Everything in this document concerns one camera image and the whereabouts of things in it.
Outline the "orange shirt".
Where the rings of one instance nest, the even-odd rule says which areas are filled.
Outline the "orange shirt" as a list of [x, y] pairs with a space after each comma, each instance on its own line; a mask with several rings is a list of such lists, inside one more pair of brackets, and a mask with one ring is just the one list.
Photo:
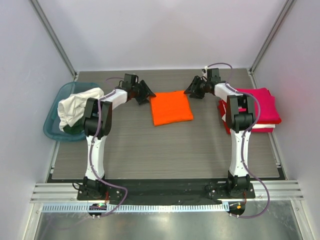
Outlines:
[[194, 119], [188, 97], [183, 90], [157, 92], [155, 95], [149, 98], [155, 127]]

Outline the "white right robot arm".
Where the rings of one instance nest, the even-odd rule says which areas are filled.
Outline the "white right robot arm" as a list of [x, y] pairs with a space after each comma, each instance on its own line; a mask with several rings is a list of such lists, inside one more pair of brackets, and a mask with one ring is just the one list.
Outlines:
[[196, 75], [184, 91], [154, 93], [144, 80], [134, 78], [133, 83], [136, 101], [139, 104], [150, 103], [156, 127], [193, 120], [188, 97], [203, 99], [205, 94], [212, 94], [226, 101], [225, 122], [231, 134], [231, 164], [222, 188], [231, 198], [244, 196], [250, 191], [249, 138], [261, 111], [253, 95], [234, 89], [217, 74], [206, 77]]

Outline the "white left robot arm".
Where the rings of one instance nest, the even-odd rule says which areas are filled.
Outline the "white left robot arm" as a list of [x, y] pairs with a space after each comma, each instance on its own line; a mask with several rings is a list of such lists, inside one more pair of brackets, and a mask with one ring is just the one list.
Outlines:
[[83, 115], [87, 141], [87, 168], [78, 190], [80, 194], [100, 200], [107, 194], [108, 187], [125, 190], [105, 180], [104, 150], [112, 128], [113, 110], [131, 99], [142, 105], [149, 102], [149, 97], [155, 96], [144, 80], [122, 80], [110, 93], [98, 99], [87, 100]]

